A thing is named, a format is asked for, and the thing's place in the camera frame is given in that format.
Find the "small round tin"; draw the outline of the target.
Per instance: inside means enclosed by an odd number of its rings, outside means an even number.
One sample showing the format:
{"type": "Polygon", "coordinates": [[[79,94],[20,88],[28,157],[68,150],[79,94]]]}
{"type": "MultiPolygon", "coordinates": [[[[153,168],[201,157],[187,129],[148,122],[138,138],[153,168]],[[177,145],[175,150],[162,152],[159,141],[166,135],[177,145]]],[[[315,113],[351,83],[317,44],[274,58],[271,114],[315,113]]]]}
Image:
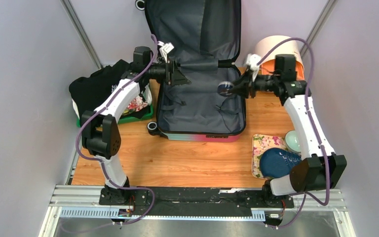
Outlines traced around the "small round tin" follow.
{"type": "Polygon", "coordinates": [[[229,97],[232,95],[231,89],[234,87],[230,81],[223,81],[219,83],[217,87],[217,93],[223,97],[229,97]]]}

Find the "green plastic tray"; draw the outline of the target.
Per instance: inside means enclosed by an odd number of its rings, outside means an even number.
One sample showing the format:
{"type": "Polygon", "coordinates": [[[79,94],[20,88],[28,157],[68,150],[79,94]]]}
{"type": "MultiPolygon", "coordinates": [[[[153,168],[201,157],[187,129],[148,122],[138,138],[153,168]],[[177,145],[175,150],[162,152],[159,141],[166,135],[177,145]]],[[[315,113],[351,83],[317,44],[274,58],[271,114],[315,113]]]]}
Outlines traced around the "green plastic tray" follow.
{"type": "Polygon", "coordinates": [[[121,114],[120,118],[116,121],[118,124],[136,122],[141,120],[148,120],[153,117],[153,106],[152,105],[134,105],[130,104],[121,114]]]}

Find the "black floral print garment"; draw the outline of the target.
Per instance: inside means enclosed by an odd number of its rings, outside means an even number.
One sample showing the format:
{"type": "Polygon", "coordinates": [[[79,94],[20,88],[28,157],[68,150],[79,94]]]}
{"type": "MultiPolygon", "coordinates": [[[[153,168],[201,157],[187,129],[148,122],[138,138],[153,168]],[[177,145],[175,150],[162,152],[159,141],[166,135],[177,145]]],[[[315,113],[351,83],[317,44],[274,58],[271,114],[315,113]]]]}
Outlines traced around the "black floral print garment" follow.
{"type": "MultiPolygon", "coordinates": [[[[75,79],[69,85],[71,98],[76,102],[79,117],[87,110],[94,110],[100,106],[117,88],[121,76],[130,69],[130,63],[119,60],[112,66],[105,66],[95,71],[88,77],[75,79]]],[[[152,94],[147,85],[130,104],[152,105],[152,94]]],[[[80,126],[79,119],[76,119],[77,127],[80,126]]]]}

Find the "white cloth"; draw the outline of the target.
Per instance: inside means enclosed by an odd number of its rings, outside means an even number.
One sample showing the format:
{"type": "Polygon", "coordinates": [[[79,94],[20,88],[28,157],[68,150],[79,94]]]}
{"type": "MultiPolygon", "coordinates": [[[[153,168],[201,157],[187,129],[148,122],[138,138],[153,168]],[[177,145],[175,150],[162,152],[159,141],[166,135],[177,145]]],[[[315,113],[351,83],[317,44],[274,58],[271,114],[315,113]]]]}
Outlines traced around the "white cloth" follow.
{"type": "Polygon", "coordinates": [[[77,117],[77,119],[79,119],[79,110],[78,110],[76,102],[73,99],[72,99],[72,105],[73,105],[73,110],[76,114],[76,117],[77,117]]]}

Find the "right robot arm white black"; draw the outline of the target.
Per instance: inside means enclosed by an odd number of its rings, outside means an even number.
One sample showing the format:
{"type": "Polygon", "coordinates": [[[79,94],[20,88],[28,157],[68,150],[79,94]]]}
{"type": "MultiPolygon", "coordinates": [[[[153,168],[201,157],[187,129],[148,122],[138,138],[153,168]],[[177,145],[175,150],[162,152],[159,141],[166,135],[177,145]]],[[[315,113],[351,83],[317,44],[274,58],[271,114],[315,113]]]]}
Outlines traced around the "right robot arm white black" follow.
{"type": "Polygon", "coordinates": [[[295,56],[277,54],[274,70],[269,75],[259,73],[262,60],[257,54],[248,54],[246,71],[231,82],[228,93],[244,98],[253,98],[258,91],[274,93],[294,125],[302,155],[301,162],[291,168],[289,174],[265,182],[262,201],[273,207],[282,196],[305,194],[326,206],[330,190],[346,168],[346,158],[338,155],[324,136],[312,107],[309,85],[297,79],[295,56]]]}

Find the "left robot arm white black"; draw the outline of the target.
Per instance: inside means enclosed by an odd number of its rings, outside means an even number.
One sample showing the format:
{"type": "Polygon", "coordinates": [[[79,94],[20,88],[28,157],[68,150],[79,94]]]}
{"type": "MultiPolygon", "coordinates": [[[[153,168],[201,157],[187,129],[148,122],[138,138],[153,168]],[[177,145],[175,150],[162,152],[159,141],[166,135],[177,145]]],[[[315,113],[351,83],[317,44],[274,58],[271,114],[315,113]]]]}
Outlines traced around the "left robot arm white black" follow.
{"type": "Polygon", "coordinates": [[[136,47],[133,62],[120,75],[113,93],[94,111],[85,111],[80,118],[77,140],[89,151],[91,156],[88,159],[100,164],[105,177],[102,195],[105,198],[112,196],[120,205],[130,201],[131,188],[118,158],[121,145],[118,120],[150,79],[170,86],[190,84],[179,70],[179,63],[168,56],[173,49],[171,43],[163,44],[158,50],[161,61],[156,63],[156,55],[149,47],[136,47]]]}

